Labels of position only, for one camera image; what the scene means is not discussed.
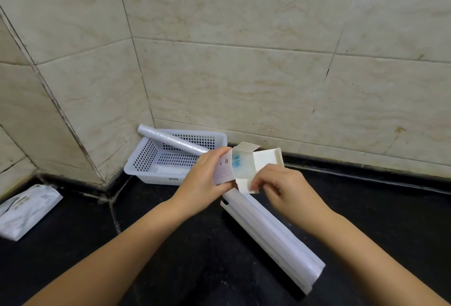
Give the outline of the person's right hand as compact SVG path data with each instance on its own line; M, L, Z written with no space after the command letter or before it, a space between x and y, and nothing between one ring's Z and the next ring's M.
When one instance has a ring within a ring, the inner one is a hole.
M267 164L257 174L273 174L273 191L265 191L265 194L281 215L318 239L324 238L335 213L301 172Z

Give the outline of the person's left hand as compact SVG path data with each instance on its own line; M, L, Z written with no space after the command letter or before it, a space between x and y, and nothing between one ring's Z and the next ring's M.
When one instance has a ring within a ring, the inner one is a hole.
M212 175L220 158L231 148L221 147L204 153L186 175L182 185L170 199L183 220L196 215L222 195L215 195Z

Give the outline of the small white cardboard box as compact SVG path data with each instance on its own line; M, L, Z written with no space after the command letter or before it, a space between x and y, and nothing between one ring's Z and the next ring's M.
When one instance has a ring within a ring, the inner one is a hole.
M240 193L256 194L250 185L255 175L267 164L284 166L280 148L258 150L259 145L242 142L218 161L212 175L215 185L235 181Z

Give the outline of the person's left forearm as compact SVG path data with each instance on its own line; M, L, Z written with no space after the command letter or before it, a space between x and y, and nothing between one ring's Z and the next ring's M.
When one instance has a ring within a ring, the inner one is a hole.
M197 212L173 199L159 204L23 306L117 306L161 244Z

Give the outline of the person's right forearm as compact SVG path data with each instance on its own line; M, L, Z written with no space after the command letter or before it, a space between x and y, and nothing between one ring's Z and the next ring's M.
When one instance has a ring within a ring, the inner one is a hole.
M303 224L352 271L380 306L451 306L343 216L328 210Z

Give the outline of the white plastic wrap dispenser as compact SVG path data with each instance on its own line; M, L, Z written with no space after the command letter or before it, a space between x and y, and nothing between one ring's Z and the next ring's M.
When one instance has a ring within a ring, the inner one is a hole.
M308 295L325 263L250 194L231 189L221 206Z

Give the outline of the clear plastic wrap roll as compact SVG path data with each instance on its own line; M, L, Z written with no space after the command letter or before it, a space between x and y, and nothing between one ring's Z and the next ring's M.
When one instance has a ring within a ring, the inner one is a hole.
M144 124L140 124L138 126L138 133L144 137L161 142L166 145L170 145L176 149L185 151L191 155L201 156L204 153L210 151L210 149L201 147L197 144L191 143L187 140L178 138L171 134L159 131L153 127L148 127Z

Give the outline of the white perforated plastic basket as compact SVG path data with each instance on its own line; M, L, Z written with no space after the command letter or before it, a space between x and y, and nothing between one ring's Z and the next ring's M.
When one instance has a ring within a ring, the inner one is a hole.
M161 129L207 149L227 146L222 132ZM186 174L198 160L197 155L163 142L143 137L124 166L124 172L146 184L181 185Z

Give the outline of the white plastic packet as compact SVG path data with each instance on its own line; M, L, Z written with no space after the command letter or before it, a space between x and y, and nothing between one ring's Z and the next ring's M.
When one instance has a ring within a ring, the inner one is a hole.
M49 185L36 184L0 204L0 238L20 240L63 196Z

